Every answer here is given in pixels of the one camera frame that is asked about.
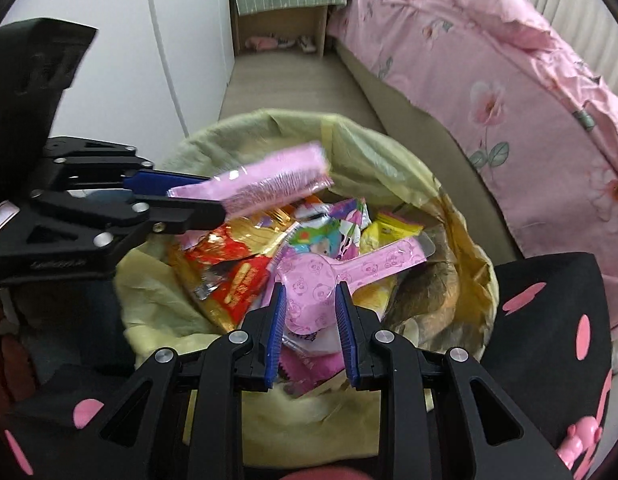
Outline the pink panda blister pack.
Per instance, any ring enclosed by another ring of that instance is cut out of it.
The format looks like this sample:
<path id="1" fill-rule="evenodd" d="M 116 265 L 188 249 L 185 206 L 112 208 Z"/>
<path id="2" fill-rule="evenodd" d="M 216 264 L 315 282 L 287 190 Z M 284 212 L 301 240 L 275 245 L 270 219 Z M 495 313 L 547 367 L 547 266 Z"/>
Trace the pink panda blister pack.
<path id="1" fill-rule="evenodd" d="M 355 292 L 424 263 L 434 252 L 433 241 L 421 233 L 346 261 L 313 252 L 283 258 L 275 280 L 286 287 L 286 328 L 297 335 L 308 335 L 334 325 L 335 288 L 339 282 L 345 282 Z"/>

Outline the red gold snack wrapper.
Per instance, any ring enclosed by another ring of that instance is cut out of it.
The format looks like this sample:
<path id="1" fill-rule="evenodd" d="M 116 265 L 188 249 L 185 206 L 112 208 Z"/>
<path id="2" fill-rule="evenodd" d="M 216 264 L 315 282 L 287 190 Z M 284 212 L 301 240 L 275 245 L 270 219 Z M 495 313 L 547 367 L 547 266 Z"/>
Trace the red gold snack wrapper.
<path id="1" fill-rule="evenodd" d="M 168 261 L 197 310 L 228 333 L 265 288 L 277 250 L 297 226 L 283 209 L 235 218 L 190 248 L 172 244 Z"/>

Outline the pink plastic wrapper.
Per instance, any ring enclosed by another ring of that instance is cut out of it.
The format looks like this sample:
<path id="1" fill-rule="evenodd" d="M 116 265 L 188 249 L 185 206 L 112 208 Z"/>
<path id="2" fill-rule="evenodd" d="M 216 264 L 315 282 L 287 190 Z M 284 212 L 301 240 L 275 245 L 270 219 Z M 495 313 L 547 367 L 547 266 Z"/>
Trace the pink plastic wrapper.
<path id="1" fill-rule="evenodd" d="M 259 162 L 218 174 L 209 180 L 170 188 L 170 198 L 213 200 L 227 219 L 284 206 L 333 184 L 323 147 L 311 142 L 285 148 Z"/>

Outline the yellow purple snack bag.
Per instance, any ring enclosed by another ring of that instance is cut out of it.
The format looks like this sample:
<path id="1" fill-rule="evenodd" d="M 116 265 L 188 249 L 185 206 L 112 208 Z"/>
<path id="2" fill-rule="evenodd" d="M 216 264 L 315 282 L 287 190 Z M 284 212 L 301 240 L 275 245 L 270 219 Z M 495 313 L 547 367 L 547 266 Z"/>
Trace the yellow purple snack bag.
<path id="1" fill-rule="evenodd" d="M 359 254 L 365 255 L 402 238 L 419 235 L 423 229 L 421 223 L 407 221 L 389 212 L 379 212 L 361 234 Z M 357 306 L 370 309 L 382 318 L 398 282 L 398 274 L 382 278 L 356 290 L 352 296 L 353 301 Z"/>

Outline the pink cartoon tissue pack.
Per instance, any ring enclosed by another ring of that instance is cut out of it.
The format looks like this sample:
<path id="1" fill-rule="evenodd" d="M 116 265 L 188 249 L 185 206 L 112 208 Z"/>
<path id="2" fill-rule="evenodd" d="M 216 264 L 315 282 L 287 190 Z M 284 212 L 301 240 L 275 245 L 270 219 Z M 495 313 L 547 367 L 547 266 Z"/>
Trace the pink cartoon tissue pack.
<path id="1" fill-rule="evenodd" d="M 288 242 L 293 252 L 313 252 L 341 261 L 359 256 L 362 231 L 371 223 L 364 198 L 323 203 L 310 196 L 297 204 L 294 216 L 298 228 Z"/>

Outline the black pink patterned tablecloth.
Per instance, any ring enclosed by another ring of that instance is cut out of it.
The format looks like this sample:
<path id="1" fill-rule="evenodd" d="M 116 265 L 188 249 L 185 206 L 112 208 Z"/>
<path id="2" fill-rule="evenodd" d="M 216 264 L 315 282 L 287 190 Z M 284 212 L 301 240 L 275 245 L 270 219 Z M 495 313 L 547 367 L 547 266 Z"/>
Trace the black pink patterned tablecloth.
<path id="1" fill-rule="evenodd" d="M 578 479 L 568 426 L 603 426 L 611 341 L 602 276 L 583 252 L 498 266 L 484 356 L 416 348 L 357 307 L 359 391 L 379 395 L 375 479 Z M 242 479 L 243 395 L 265 391 L 267 307 L 203 351 L 156 351 L 103 401 L 30 400 L 0 441 L 0 479 Z"/>

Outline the wooden bedside cabinet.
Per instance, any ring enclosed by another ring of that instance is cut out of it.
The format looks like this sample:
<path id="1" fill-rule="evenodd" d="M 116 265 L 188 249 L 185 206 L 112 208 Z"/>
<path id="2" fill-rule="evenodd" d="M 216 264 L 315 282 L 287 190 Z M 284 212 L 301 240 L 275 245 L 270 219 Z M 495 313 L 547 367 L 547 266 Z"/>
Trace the wooden bedside cabinet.
<path id="1" fill-rule="evenodd" d="M 229 0 L 229 5 L 235 55 L 247 51 L 246 42 L 251 37 L 298 39 L 300 36 L 309 36 L 317 48 L 315 55 L 323 57 L 330 11 L 328 6 L 304 6 L 239 15 L 237 0 Z"/>

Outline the pink floral quilt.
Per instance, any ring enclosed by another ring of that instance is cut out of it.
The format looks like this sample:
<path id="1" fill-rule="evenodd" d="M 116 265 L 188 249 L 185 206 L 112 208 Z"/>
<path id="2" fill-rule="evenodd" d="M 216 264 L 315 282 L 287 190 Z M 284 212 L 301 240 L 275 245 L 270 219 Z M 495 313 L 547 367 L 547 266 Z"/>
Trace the pink floral quilt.
<path id="1" fill-rule="evenodd" d="M 618 334 L 618 96 L 528 0 L 345 0 L 329 31 L 445 128 L 525 257 L 590 252 Z"/>

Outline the pink caterpillar toy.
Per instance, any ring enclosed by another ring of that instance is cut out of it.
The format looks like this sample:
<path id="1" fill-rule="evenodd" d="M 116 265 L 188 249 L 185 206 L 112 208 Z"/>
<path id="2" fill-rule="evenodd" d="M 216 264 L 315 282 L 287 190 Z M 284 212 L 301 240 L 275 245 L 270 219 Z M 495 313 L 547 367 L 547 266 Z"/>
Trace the pink caterpillar toy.
<path id="1" fill-rule="evenodd" d="M 594 416 L 585 416 L 568 426 L 556 454 L 568 469 L 572 469 L 580 456 L 598 444 L 603 429 Z"/>

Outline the beige window curtain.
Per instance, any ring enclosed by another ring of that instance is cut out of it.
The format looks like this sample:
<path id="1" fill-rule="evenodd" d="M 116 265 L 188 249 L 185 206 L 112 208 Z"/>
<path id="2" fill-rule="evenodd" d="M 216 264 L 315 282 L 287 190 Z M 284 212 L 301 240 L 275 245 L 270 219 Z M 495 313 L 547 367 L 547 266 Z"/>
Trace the beige window curtain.
<path id="1" fill-rule="evenodd" d="M 530 0 L 618 95 L 618 23 L 603 0 Z"/>

